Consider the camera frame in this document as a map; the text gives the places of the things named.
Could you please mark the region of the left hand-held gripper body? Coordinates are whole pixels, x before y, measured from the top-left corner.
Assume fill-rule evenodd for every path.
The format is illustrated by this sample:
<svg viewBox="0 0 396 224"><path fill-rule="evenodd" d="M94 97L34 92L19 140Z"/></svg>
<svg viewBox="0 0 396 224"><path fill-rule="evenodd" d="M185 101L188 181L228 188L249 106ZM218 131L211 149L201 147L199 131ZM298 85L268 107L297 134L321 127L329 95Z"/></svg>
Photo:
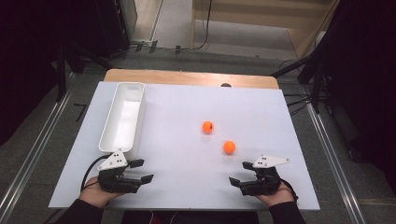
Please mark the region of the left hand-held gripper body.
<svg viewBox="0 0 396 224"><path fill-rule="evenodd" d="M121 149L110 154L98 166L98 181L102 190L110 193L137 193L141 179L126 178L123 174L128 166L128 161Z"/></svg>

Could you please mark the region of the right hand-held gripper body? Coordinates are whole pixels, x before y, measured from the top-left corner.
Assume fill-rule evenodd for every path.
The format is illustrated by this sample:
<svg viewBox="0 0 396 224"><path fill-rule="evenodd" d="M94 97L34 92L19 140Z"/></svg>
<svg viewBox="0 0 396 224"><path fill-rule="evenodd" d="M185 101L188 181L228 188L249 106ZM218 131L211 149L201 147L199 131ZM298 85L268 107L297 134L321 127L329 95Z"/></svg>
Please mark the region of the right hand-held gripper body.
<svg viewBox="0 0 396 224"><path fill-rule="evenodd" d="M246 185L240 188L242 194L248 196L274 194L281 183L276 167L289 162L289 159L260 155L257 160L252 162L256 180L245 182Z"/></svg>

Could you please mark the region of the white plastic bin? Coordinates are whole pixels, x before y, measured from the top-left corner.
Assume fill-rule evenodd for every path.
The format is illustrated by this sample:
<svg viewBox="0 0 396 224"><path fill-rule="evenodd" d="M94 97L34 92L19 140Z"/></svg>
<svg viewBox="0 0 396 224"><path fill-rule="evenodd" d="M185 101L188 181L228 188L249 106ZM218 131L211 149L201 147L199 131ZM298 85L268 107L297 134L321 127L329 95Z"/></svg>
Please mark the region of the white plastic bin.
<svg viewBox="0 0 396 224"><path fill-rule="evenodd" d="M135 159L145 110L145 85L139 82L120 82L115 89L99 149L104 153L121 150L127 160Z"/></svg>

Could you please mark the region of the person's right hand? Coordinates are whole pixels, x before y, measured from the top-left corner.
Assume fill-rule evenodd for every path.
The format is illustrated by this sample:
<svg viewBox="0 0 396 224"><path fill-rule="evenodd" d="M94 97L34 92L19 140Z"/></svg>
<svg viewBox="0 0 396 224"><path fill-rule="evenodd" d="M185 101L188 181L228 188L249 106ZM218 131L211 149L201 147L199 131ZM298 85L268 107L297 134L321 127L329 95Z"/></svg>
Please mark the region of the person's right hand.
<svg viewBox="0 0 396 224"><path fill-rule="evenodd" d="M291 189L284 183L281 183L276 192L272 195L256 195L256 198L263 202L268 207L275 206L281 203L294 202Z"/></svg>

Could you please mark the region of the person's left hand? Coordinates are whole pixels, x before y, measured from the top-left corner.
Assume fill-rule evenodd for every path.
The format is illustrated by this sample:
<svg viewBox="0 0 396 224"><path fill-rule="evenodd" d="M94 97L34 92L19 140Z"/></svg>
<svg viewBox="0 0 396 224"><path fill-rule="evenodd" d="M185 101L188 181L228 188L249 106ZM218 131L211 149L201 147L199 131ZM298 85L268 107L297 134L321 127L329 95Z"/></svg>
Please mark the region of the person's left hand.
<svg viewBox="0 0 396 224"><path fill-rule="evenodd" d="M104 208L110 201L120 196L121 193L110 193L102 190L98 182L98 177L94 176L89 179L78 198L98 208Z"/></svg>

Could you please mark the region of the white board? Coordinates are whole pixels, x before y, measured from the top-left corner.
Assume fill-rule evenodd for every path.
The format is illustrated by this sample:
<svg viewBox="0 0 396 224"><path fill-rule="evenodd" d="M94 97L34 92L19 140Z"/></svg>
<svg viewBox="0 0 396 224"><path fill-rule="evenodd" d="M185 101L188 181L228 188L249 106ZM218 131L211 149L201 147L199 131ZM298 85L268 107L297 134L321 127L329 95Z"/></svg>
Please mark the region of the white board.
<svg viewBox="0 0 396 224"><path fill-rule="evenodd" d="M111 207L262 210L261 202L242 195L229 178L253 180L253 172L242 163L268 155L290 160L276 169L292 184L299 208L319 208L282 91L148 84L145 95L138 149L145 163L125 174L153 179L137 193L112 201ZM214 124L212 133L203 132L207 120ZM236 144L233 154L224 152L226 141Z"/></svg>

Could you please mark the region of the wooden table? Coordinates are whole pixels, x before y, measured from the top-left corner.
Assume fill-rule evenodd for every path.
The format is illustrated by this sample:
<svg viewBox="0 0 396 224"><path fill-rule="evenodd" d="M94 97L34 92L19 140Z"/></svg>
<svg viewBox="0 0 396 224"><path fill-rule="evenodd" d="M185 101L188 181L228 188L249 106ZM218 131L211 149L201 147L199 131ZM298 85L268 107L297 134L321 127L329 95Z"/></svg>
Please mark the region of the wooden table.
<svg viewBox="0 0 396 224"><path fill-rule="evenodd" d="M104 81L216 87L229 84L236 88L279 89L274 77L163 70L110 69Z"/></svg>

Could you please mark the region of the black metal stand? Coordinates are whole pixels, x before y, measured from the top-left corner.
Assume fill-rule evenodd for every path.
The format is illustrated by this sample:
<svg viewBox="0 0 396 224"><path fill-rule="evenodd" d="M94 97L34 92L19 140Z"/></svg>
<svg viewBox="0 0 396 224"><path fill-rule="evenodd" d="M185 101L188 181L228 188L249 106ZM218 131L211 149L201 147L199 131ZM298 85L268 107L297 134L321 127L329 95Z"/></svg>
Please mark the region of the black metal stand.
<svg viewBox="0 0 396 224"><path fill-rule="evenodd" d="M58 95L57 102L60 102L66 94L66 74L65 64L68 63L74 72L82 73L84 71L84 63L80 56L88 57L95 63L104 67L107 71L113 69L113 66L101 59L99 56L82 47L76 42L63 42L59 45L56 51L56 71L57 71L57 86Z"/></svg>
<svg viewBox="0 0 396 224"><path fill-rule="evenodd" d="M300 84L307 84L311 79L314 80L313 89L309 95L309 100L317 114L319 113L319 93L324 74L324 68L321 62L322 55L322 48L314 49L308 56L271 74L271 77L279 78L293 70L296 70L297 68L302 67L303 70L297 77L297 80Z"/></svg>

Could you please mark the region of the black cabinet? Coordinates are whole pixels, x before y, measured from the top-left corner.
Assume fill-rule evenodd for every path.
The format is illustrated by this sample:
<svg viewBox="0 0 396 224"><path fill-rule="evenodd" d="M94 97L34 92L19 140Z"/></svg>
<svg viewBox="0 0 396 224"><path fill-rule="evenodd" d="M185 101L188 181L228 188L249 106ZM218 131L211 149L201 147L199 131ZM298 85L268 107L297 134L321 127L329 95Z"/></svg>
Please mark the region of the black cabinet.
<svg viewBox="0 0 396 224"><path fill-rule="evenodd" d="M121 10L121 0L95 0L99 15L99 49L104 56L128 49L129 39Z"/></svg>

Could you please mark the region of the dark curtain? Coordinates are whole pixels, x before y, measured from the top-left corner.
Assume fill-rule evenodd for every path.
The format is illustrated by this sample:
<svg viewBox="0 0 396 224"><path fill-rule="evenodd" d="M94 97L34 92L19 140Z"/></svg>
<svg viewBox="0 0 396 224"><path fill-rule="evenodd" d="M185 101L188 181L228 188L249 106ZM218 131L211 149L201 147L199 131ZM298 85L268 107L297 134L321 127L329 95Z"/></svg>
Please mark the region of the dark curtain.
<svg viewBox="0 0 396 224"><path fill-rule="evenodd" d="M0 146L57 86L56 51L90 0L0 0Z"/></svg>
<svg viewBox="0 0 396 224"><path fill-rule="evenodd" d="M330 93L357 130L349 144L396 193L396 0L340 0L327 37Z"/></svg>

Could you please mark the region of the light wooden shelf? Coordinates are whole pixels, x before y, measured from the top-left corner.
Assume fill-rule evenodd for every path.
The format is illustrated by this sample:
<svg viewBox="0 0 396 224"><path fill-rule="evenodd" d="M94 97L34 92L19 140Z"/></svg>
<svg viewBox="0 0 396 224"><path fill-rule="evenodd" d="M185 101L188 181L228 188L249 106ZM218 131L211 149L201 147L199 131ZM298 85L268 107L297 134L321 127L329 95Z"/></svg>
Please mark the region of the light wooden shelf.
<svg viewBox="0 0 396 224"><path fill-rule="evenodd" d="M195 21L211 21L287 28L297 58L308 55L326 31L340 0L192 0L191 47Z"/></svg>

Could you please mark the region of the metal floor rail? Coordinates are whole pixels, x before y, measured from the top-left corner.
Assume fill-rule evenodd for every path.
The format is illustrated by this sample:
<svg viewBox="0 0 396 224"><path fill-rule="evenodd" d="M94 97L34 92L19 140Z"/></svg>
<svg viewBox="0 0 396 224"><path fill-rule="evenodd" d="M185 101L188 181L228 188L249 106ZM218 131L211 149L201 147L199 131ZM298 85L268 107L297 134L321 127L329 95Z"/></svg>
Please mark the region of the metal floor rail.
<svg viewBox="0 0 396 224"><path fill-rule="evenodd" d="M0 147L0 224L7 224L15 204L62 115L77 75L66 76L66 91L52 101L51 91L22 123L17 132Z"/></svg>
<svg viewBox="0 0 396 224"><path fill-rule="evenodd" d="M307 110L309 111L310 118L318 134L318 139L322 145L327 162L332 170L332 175L352 224L367 224L355 193L347 180L347 176L340 161L338 160L332 141L327 133L320 114L316 113L316 110L312 105L309 105Z"/></svg>

